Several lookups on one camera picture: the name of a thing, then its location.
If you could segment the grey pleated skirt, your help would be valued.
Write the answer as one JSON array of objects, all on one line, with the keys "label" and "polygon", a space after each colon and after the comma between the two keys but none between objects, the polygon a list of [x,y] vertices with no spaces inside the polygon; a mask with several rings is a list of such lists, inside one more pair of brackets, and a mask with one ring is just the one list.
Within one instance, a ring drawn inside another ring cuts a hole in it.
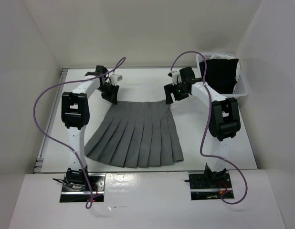
[{"label": "grey pleated skirt", "polygon": [[184,160],[165,100],[111,105],[84,151],[87,158],[114,167],[163,167]]}]

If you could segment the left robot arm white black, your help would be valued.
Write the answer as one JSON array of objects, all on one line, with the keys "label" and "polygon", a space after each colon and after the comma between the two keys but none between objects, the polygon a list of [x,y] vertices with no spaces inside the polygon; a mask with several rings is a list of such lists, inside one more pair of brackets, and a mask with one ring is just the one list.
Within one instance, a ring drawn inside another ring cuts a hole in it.
[{"label": "left robot arm white black", "polygon": [[90,120],[88,99],[99,90],[104,100],[117,104],[118,82],[121,80],[121,75],[109,74],[107,68],[98,65],[95,71],[85,74],[84,81],[75,89],[62,94],[61,119],[67,128],[71,147],[66,180],[80,191],[86,190],[90,184],[84,153],[84,133]]}]

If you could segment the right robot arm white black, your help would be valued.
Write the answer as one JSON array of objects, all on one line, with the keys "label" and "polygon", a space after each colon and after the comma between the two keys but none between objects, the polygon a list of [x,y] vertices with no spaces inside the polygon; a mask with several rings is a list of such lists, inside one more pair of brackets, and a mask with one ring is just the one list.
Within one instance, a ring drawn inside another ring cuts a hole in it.
[{"label": "right robot arm white black", "polygon": [[227,159],[230,140],[241,128],[238,102],[235,98],[219,94],[204,78],[196,78],[191,67],[179,71],[171,70],[168,76],[172,83],[164,86],[166,104],[192,95],[209,109],[199,152],[201,156],[208,158],[204,183],[208,187],[215,187],[224,177],[227,165],[240,172],[240,169]]}]

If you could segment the black skirt in basket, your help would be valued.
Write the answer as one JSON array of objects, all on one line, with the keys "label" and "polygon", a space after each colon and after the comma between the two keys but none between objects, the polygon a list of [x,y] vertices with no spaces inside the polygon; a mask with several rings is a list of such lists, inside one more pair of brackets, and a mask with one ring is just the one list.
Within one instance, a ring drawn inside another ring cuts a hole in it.
[{"label": "black skirt in basket", "polygon": [[232,94],[237,84],[236,73],[239,59],[206,60],[205,81],[220,94]]}]

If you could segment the white plastic basket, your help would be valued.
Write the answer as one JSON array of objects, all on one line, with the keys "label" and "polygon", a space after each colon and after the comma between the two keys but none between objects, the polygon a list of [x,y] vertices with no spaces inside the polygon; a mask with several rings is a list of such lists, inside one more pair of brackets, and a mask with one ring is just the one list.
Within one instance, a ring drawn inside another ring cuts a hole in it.
[{"label": "white plastic basket", "polygon": [[[232,54],[232,53],[213,53],[213,52],[203,52],[202,55],[205,57],[206,60],[210,59],[214,54],[216,55],[222,55],[225,57],[228,57],[228,59],[237,59],[237,57]],[[247,82],[246,82],[246,77],[244,73],[241,70],[241,65],[239,64],[238,68],[238,73],[239,73],[239,78],[234,86],[234,90],[232,94],[222,94],[223,96],[226,97],[234,97],[234,98],[239,98],[246,96],[248,94],[248,88],[247,88]]]}]

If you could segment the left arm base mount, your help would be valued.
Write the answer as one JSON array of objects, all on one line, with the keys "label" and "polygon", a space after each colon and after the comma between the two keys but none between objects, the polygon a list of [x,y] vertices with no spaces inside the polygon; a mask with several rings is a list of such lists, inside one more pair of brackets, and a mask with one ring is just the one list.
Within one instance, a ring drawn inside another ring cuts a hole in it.
[{"label": "left arm base mount", "polygon": [[[93,191],[93,202],[103,202],[105,193],[105,174],[89,173],[89,181]],[[67,182],[67,179],[53,178],[62,185],[60,203],[87,202],[90,198],[90,189],[84,184]]]}]

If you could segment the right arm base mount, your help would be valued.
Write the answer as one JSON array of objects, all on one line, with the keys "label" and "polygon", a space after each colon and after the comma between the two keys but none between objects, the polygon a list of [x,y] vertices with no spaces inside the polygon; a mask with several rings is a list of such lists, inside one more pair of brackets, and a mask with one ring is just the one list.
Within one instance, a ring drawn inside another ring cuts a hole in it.
[{"label": "right arm base mount", "polygon": [[216,175],[204,172],[189,172],[184,180],[189,185],[191,200],[234,199],[230,175],[219,172]]}]

